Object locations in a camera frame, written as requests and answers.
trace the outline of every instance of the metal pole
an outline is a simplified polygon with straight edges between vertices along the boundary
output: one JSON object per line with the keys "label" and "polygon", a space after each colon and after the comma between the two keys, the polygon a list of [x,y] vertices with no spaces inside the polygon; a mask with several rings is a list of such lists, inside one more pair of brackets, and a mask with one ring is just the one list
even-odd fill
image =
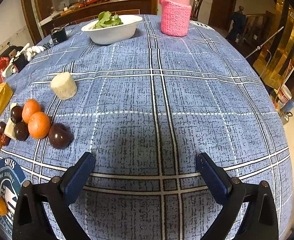
{"label": "metal pole", "polygon": [[268,42],[271,38],[273,38],[277,33],[279,33],[282,29],[284,29],[284,26],[282,26],[277,32],[275,32],[272,36],[270,36],[264,43],[262,43],[260,46],[257,46],[257,48],[250,53],[245,59],[247,59],[249,56],[251,56],[252,54],[254,54],[255,52],[257,52],[258,50],[260,50],[265,44],[266,42]]}
{"label": "metal pole", "polygon": [[260,78],[261,78],[261,76],[264,74],[264,72],[265,72],[265,70],[267,69],[267,66],[268,66],[270,60],[272,59],[272,54],[271,54],[271,52],[270,52],[269,50],[267,50],[267,52],[270,54],[270,57],[269,57],[269,60],[268,60],[268,62],[267,62],[267,64],[266,64],[266,66],[265,66],[265,69],[264,69],[263,72],[260,74]]}

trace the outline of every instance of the blue gripper pad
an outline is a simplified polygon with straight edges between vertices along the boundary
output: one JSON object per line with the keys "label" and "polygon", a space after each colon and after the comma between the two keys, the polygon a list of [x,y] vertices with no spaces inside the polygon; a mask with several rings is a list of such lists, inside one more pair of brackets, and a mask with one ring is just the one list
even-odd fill
{"label": "blue gripper pad", "polygon": [[90,152],[85,152],[74,166],[71,166],[62,176],[60,189],[64,194],[66,205],[74,203],[90,173],[95,166],[96,156]]}
{"label": "blue gripper pad", "polygon": [[223,168],[216,166],[206,153],[196,155],[196,168],[217,204],[224,205],[232,189],[229,176]]}

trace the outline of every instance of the person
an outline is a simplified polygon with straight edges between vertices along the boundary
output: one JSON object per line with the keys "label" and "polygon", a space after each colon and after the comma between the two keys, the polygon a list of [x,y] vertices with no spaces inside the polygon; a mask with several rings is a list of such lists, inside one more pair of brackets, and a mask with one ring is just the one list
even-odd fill
{"label": "person", "polygon": [[235,41],[237,34],[241,34],[246,25],[246,16],[243,14],[244,7],[239,6],[239,10],[234,12],[231,16],[231,20],[233,20],[233,28],[228,33],[226,40]]}

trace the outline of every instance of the pink knitted sleeve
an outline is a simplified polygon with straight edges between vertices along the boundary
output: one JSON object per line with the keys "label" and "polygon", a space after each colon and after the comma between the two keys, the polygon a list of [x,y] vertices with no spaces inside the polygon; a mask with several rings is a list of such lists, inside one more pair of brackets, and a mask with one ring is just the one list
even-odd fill
{"label": "pink knitted sleeve", "polygon": [[185,36],[188,31],[191,6],[171,0],[159,0],[159,4],[162,6],[161,31],[170,36]]}

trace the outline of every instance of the kettle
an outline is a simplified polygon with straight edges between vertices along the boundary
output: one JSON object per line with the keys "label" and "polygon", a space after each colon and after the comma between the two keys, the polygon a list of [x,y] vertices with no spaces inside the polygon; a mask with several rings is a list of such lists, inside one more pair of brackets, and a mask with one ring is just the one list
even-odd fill
{"label": "kettle", "polygon": [[292,112],[283,112],[281,114],[281,116],[280,116],[282,124],[286,125],[288,123],[288,121],[289,121],[289,118],[292,117],[292,116],[293,116]]}

